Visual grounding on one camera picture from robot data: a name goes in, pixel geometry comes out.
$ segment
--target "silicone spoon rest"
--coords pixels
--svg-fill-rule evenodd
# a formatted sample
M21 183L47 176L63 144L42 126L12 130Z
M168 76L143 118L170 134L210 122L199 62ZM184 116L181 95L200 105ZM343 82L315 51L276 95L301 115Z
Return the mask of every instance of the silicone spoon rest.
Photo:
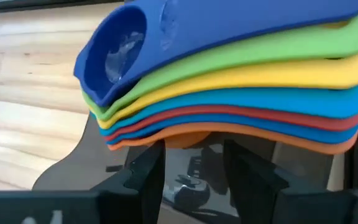
M356 15L358 0L133 1L102 21L81 51L75 75L97 105L107 106L145 74L187 55Z
M358 54L340 60L297 60L234 67L165 86L159 86L158 78L155 78L154 82L142 81L106 111L94 104L86 95L84 99L93 108L98 119L107 121L117 108L122 108L136 99L153 99L156 102L196 91L249 86L345 89L358 85Z
M159 139L174 137L177 134L193 133L200 131L217 131L236 134L248 134L260 138L270 139L272 141L279 141L285 144L291 144L293 146L302 147L323 154L341 154L343 152L346 152L354 145L358 134L357 132L355 135L353 135L351 139L347 140L346 142L342 142L339 144L325 144L240 124L188 123L165 128L157 132L156 134L153 134L143 139L123 140L115 145L108 145L108 148L114 151L121 148L122 146L142 146L152 143L154 141L158 141Z
M112 135L105 136L106 141L113 140L119 135L135 132L142 128L146 128L154 123L177 116L186 116L193 114L232 114L239 116L247 116L250 118L266 119L271 121L281 121L284 123L295 124L299 126L306 126L310 128L322 129L327 131L344 131L350 129L358 124L358 114L347 119L329 119L318 116L309 116L304 114L287 113L282 111L269 111L255 108L242 108L238 106L221 106L221 105L204 105L204 106L188 106L184 108L177 108L173 110L164 111L148 118L140 120L130 126L123 126L120 124L123 121L117 122L114 127L115 131Z
M96 119L95 115L93 113L89 113L94 119ZM195 133L183 133L183 134L177 134L175 136L166 137L164 139L165 141L165 147L190 147L194 144L197 144L204 140L206 137L211 134L210 131L200 131Z
M304 126L298 126L294 124L288 124L277 121L269 121L265 119L249 118L245 116L231 115L231 114L193 114L178 116L170 119L166 119L144 129L140 129L133 133L122 134L110 141L108 144L115 144L123 139L135 139L144 138L150 136L163 128L170 126L185 124L185 123L201 123L201 122L219 122L219 123L231 123L252 126L269 131L275 131L277 133L287 134L290 136L296 136L299 138L309 139L312 141L323 142L328 144L337 144L350 139L358 130L358 125L345 131L325 131L321 129L309 128Z
M358 16L340 29L323 26L292 29L205 50L148 74L139 80L134 89L115 101L107 112L101 108L95 113L99 119L106 120L118 109L150 91L213 70L294 58L348 57L358 53L357 27Z
M152 114L191 105L245 106L328 118L348 118L358 113L358 85L348 90L228 88L189 93L163 101L160 101L158 95L144 97L144 100L143 97L139 98L114 114L108 121L98 120L99 127L109 129L116 121L147 106L153 108L153 110L149 109Z

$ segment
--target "dark blue spoon rest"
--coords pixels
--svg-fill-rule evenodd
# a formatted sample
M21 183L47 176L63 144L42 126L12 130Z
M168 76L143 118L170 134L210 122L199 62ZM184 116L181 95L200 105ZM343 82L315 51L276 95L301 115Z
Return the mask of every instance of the dark blue spoon rest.
M147 0L114 10L77 57L75 76L109 106L149 72L215 46L358 15L358 0Z

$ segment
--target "silicone utensil holder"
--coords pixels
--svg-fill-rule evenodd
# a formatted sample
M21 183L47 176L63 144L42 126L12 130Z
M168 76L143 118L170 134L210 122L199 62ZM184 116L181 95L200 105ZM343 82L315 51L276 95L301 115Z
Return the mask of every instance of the silicone utensil holder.
M117 150L122 146L142 146L150 144L163 138L174 138L177 134L193 133L200 131L217 131L236 134L249 134L260 138L279 141L285 144L302 147L323 154L341 154L349 150L357 139L358 132L346 142L339 144L325 144L321 142L310 141L307 139L297 138L286 134L280 134L273 131L267 131L259 128L240 124L228 123L188 123L171 126L143 139L123 140L115 145L108 145L110 150Z
M243 108L238 106L224 105L204 105L204 106L188 106L173 110L164 111L148 118L140 120L130 126L119 128L118 122L115 127L116 131L112 135L105 136L106 141L113 140L119 135L132 133L142 128L146 128L154 123L177 116L193 115L193 114L232 114L239 116L247 116L250 118L266 119L271 121L281 121L299 126L322 129L327 131L344 131L358 124L358 114L347 119L329 119L318 116L309 116L305 114L287 113L282 111L261 110L255 108Z
M163 128L170 126L185 124L185 123L202 123L202 122L217 122L217 123L230 123L241 124L260 128L277 133L296 136L303 139L312 141L323 142L327 144L337 144L350 139L358 130L358 125L345 131L325 131L321 129L309 128L294 124L288 124L277 121L269 121L265 119L249 118L245 116L238 116L232 114L193 114L186 116L178 116L166 119L144 129L140 129L133 133L122 134L112 140L108 144L115 144L123 139L136 139L150 136Z
M107 106L145 74L187 55L356 15L358 0L134 1L102 21L78 56L75 75L97 105Z
M114 114L107 122L98 120L99 126L108 130L116 121L126 116L137 117L165 110L194 105L234 105L292 113L348 118L358 113L358 85L348 90L319 90L301 88L227 88L189 93L163 101L158 95L133 104Z
M249 86L348 89L358 85L358 54L339 60L294 60L234 67L195 77L183 77L170 85L160 86L161 80L164 82L167 77L168 74L153 77L152 80L149 76L144 77L128 94L114 102L107 110L98 107L86 95L84 99L98 119L107 121L117 112L117 108L122 108L133 100L145 101L147 98L156 102L196 91Z

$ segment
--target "blue spoon rest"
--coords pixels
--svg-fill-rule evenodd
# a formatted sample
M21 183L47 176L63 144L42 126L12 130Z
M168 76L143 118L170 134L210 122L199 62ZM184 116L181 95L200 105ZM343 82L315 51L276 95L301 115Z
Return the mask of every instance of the blue spoon rest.
M228 42L348 20L358 0L148 0L114 10L80 52L75 76L109 106L149 72Z
M303 139L309 139L312 141L323 142L327 144L338 144L349 140L358 130L358 125L345 130L345 131L325 131L316 128L309 128L299 126L295 124L283 123L279 121L269 121L266 119L248 118L245 116L231 115L231 114L196 114L179 116L175 118L166 119L154 123L146 128L140 129L132 133L125 133L118 135L115 139L108 141L108 144L116 144L124 139L144 138L151 134L160 131L163 128L170 126L185 124L185 123L197 123L197 122L220 122L220 123L232 123L243 124L260 128L269 131L275 131L277 133L296 136Z
M117 129L166 110L196 105L231 105L310 114L328 118L348 118L358 113L358 85L348 90L302 88L230 88L177 96L145 107L133 116L100 129L104 136Z

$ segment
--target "light wood surface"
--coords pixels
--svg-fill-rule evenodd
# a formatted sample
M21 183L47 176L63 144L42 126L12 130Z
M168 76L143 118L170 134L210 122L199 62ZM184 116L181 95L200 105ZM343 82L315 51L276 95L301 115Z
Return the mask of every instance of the light wood surface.
M118 5L0 14L0 190L31 189L77 145L88 109L75 58Z

